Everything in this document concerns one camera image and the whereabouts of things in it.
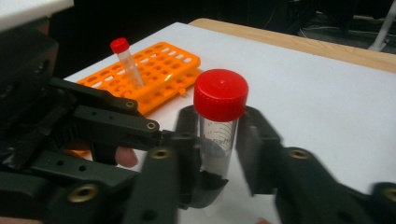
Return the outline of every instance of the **test tube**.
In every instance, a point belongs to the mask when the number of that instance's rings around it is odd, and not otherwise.
[[[129,51],[129,43],[124,37],[113,40],[110,47],[119,57],[120,63],[125,71],[125,74],[131,79],[135,89],[140,89],[145,86],[139,71],[134,64],[134,59]]]
[[[247,82],[233,71],[212,69],[196,79],[193,104],[199,115],[203,170],[227,176],[237,122],[247,98]]]

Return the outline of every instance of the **orange test tube rack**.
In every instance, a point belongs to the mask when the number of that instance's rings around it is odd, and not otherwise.
[[[143,49],[132,57],[145,83],[143,88],[134,89],[120,62],[83,78],[78,84],[136,100],[139,112],[147,115],[172,97],[184,96],[201,74],[199,57],[165,42]]]

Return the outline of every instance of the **red cap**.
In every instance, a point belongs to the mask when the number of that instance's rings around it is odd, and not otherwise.
[[[129,49],[129,43],[128,40],[126,40],[124,37],[121,37],[111,41],[110,47],[114,53],[119,54]]]
[[[248,83],[235,72],[213,69],[195,80],[194,107],[206,119],[225,122],[240,118],[247,98]]]

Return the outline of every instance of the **white tabletop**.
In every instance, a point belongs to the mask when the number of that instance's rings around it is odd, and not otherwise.
[[[49,16],[74,5],[73,0],[1,0],[0,32]]]
[[[247,104],[259,109],[285,147],[313,152],[341,183],[369,193],[396,182],[396,75],[312,54],[175,23],[133,44],[137,52],[165,41],[201,58],[201,70],[226,68],[245,77]],[[78,81],[117,61],[115,55],[67,80]],[[192,90],[149,116],[173,130]],[[180,223],[278,223],[273,197],[251,198],[236,153],[222,201],[180,211]]]

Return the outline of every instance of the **vial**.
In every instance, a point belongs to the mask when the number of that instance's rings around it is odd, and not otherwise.
[[[247,98],[247,82],[233,71],[208,70],[196,79],[193,104],[199,115],[203,170],[227,176],[237,122]]]
[[[132,85],[135,89],[140,89],[145,86],[142,77],[137,70],[134,60],[129,51],[129,43],[124,37],[120,37],[111,41],[110,47],[119,57],[120,63],[125,71],[125,74],[131,79]]]

